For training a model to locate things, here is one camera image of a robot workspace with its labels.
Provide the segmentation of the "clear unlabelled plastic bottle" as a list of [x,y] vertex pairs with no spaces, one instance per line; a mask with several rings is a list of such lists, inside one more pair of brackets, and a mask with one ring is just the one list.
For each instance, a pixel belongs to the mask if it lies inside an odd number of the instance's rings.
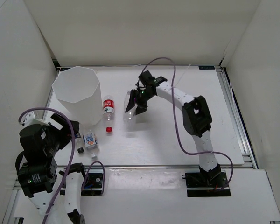
[[136,105],[126,112],[128,103],[130,98],[130,91],[127,92],[125,100],[124,100],[124,114],[123,114],[123,120],[127,127],[131,128],[136,124],[136,117],[135,117],[135,111],[136,111]]

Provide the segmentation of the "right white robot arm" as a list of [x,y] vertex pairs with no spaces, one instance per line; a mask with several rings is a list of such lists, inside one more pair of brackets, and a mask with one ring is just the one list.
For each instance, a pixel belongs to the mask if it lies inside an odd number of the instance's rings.
[[176,108],[182,112],[184,129],[193,138],[196,152],[188,155],[199,156],[200,181],[204,186],[210,187],[217,181],[221,173],[221,167],[215,157],[213,145],[210,139],[212,117],[206,100],[203,96],[193,97],[169,85],[168,81],[154,81],[143,88],[132,89],[125,112],[134,110],[134,115],[144,113],[147,110],[147,102],[158,96],[172,103],[175,131],[178,144],[181,140],[176,121]]

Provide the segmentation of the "blue white label bottle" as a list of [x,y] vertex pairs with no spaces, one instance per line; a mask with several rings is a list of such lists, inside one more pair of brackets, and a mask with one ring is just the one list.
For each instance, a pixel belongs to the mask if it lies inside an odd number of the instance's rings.
[[87,131],[83,134],[84,146],[90,152],[91,158],[94,160],[98,157],[99,146],[97,138],[92,131]]

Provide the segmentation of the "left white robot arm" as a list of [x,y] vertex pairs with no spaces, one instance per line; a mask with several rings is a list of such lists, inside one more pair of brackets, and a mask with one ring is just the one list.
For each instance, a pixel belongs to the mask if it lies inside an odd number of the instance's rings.
[[81,187],[89,176],[82,163],[75,163],[64,171],[57,170],[56,153],[72,142],[79,123],[69,123],[59,114],[51,118],[62,125],[61,129],[37,119],[29,112],[22,120],[20,144],[23,148],[15,162],[18,181],[25,196],[36,207],[47,224],[84,224],[80,209]]

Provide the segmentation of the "red label plastic bottle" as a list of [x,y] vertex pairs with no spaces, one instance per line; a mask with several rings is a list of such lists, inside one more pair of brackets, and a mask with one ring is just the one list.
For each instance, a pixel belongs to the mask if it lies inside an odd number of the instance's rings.
[[114,114],[114,100],[112,96],[107,95],[103,100],[103,120],[107,133],[112,133],[113,131]]

